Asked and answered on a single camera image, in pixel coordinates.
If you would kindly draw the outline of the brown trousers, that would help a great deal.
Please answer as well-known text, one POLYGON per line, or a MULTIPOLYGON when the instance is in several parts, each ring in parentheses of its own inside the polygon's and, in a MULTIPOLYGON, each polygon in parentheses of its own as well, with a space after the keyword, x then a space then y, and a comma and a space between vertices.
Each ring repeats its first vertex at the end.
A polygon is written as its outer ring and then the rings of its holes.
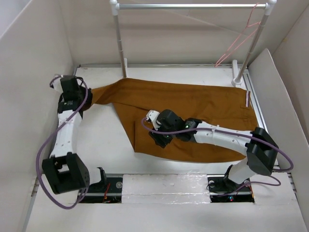
POLYGON ((142 126, 150 110, 172 110, 182 119, 196 118, 233 130, 252 131, 258 124, 247 103, 249 94, 236 87, 184 85, 125 78, 92 90, 94 104, 113 104, 133 149, 164 159, 218 163, 243 159, 233 150, 210 144, 173 140, 165 148, 157 146, 142 126))

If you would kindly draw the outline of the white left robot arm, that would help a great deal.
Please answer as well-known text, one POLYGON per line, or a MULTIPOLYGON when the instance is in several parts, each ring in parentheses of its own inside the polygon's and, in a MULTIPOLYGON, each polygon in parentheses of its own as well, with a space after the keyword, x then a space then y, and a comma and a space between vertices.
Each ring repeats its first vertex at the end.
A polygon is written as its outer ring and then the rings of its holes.
POLYGON ((49 158, 42 161, 42 170, 53 193, 86 187, 91 192, 105 191, 109 183, 103 168, 99 167, 100 175, 90 181, 88 168, 77 154, 78 128, 84 111, 91 106, 91 89, 85 86, 83 78, 74 75, 57 75, 50 87, 60 93, 57 107, 59 131, 49 158))

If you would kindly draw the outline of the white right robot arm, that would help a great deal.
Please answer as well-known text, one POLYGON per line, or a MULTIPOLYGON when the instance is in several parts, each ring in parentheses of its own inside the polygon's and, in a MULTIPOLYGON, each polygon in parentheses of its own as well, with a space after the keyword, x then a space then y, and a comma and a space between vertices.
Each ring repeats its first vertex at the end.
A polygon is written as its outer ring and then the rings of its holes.
POLYGON ((195 118, 183 120, 171 110, 150 110, 146 121, 153 125, 149 135, 162 148, 177 138, 183 142, 214 145, 244 155, 245 158, 230 165, 224 175, 222 184, 228 190, 235 190, 256 174, 272 175, 278 146, 263 128, 254 131, 232 130, 195 118))

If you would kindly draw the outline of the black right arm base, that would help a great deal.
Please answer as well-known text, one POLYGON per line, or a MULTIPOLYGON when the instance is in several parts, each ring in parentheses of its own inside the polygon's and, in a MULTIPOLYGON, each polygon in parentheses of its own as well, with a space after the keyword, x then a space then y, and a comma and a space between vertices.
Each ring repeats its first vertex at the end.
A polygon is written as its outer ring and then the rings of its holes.
POLYGON ((206 190, 210 193, 211 203, 254 203, 249 184, 235 184, 225 180, 223 174, 208 174, 206 190))

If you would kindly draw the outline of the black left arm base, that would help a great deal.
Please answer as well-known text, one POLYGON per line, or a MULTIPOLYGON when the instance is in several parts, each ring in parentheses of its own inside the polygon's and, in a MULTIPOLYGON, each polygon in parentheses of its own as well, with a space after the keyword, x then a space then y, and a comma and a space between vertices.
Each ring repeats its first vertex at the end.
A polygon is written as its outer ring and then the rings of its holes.
POLYGON ((102 167, 98 167, 100 180, 89 186, 88 192, 80 203, 121 203, 123 174, 106 174, 102 167))

